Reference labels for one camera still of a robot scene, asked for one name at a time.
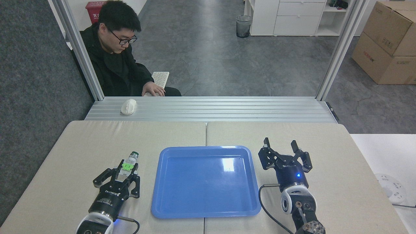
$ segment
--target white cabinet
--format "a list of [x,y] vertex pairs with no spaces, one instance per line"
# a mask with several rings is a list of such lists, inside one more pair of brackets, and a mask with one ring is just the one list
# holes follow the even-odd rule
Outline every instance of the white cabinet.
[[347,10],[330,7],[332,1],[246,0],[244,14],[253,17],[252,36],[338,36]]

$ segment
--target black wire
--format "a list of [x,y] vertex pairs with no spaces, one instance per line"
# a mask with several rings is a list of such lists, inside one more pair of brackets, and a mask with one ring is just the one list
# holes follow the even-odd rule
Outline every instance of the black wire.
[[133,232],[133,234],[136,234],[139,231],[139,229],[140,229],[140,223],[137,222],[135,219],[131,219],[131,218],[123,217],[123,216],[117,216],[117,218],[118,219],[121,219],[121,220],[124,220],[124,221],[136,223],[137,224],[137,229]]
[[139,231],[139,229],[140,229],[140,223],[139,222],[137,222],[136,220],[134,220],[133,219],[133,221],[137,224],[137,229],[133,232],[133,234],[136,234],[138,231]]
[[416,206],[405,206],[405,205],[398,205],[398,204],[392,204],[394,206],[398,206],[398,207],[408,207],[408,208],[416,208]]
[[286,230],[287,232],[289,232],[290,234],[293,234],[293,232],[291,232],[287,227],[285,227],[283,224],[281,224],[277,219],[275,219],[264,207],[263,202],[261,201],[261,190],[264,188],[264,185],[262,185],[259,188],[259,201],[260,201],[260,205],[263,208],[264,212],[266,212],[266,214],[273,219],[273,221],[275,221],[279,226],[281,226],[284,230]]

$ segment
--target white keyboard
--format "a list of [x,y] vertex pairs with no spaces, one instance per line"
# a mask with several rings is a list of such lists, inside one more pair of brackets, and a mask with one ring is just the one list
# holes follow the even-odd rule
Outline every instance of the white keyboard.
[[[158,86],[165,88],[166,82],[168,81],[169,72],[153,72],[152,78],[155,81],[155,84]],[[144,94],[145,97],[151,97],[152,94],[149,92],[146,92]]]

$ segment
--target hand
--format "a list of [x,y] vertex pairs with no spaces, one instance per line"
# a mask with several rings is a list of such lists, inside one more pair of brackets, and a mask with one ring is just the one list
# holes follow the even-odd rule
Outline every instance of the hand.
[[143,85],[143,91],[141,92],[141,95],[144,96],[146,92],[149,92],[152,94],[152,96],[156,96],[156,93],[159,94],[159,96],[164,97],[165,96],[165,89],[158,86],[152,81],[147,82]]

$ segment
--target glasses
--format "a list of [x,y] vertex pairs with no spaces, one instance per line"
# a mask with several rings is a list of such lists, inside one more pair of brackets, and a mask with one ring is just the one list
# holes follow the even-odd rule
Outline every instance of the glasses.
[[124,45],[124,44],[126,44],[126,43],[129,43],[129,44],[131,44],[131,43],[133,43],[133,42],[135,42],[136,40],[137,40],[137,37],[136,37],[136,35],[134,35],[134,38],[132,38],[132,39],[120,39],[119,37],[117,37],[117,35],[115,35],[114,34],[114,32],[113,31],[111,31],[111,30],[109,30],[117,39],[119,39],[120,40],[120,45]]

